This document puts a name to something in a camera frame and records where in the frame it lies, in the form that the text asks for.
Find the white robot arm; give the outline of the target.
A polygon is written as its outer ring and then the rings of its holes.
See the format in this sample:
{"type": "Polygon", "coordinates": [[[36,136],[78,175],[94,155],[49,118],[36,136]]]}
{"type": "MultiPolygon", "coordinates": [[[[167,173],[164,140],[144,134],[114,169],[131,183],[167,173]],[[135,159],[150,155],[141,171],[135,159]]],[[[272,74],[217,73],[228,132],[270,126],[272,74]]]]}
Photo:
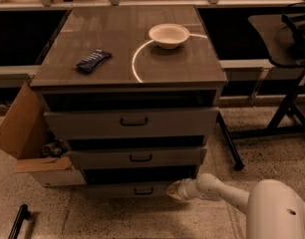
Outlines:
{"type": "Polygon", "coordinates": [[[177,200],[224,200],[246,216],[246,239],[305,239],[305,201],[277,180],[261,180],[245,191],[203,173],[175,181],[166,194],[177,200]]]}

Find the yellowish white gripper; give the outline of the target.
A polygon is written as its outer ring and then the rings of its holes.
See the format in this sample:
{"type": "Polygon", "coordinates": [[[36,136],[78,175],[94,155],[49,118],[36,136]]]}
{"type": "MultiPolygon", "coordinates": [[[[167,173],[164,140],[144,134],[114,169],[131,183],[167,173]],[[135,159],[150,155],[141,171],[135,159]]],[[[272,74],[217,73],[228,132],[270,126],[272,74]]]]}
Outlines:
{"type": "Polygon", "coordinates": [[[176,200],[182,200],[182,197],[179,195],[179,185],[180,181],[175,181],[172,184],[170,184],[166,189],[166,194],[176,200]]]}

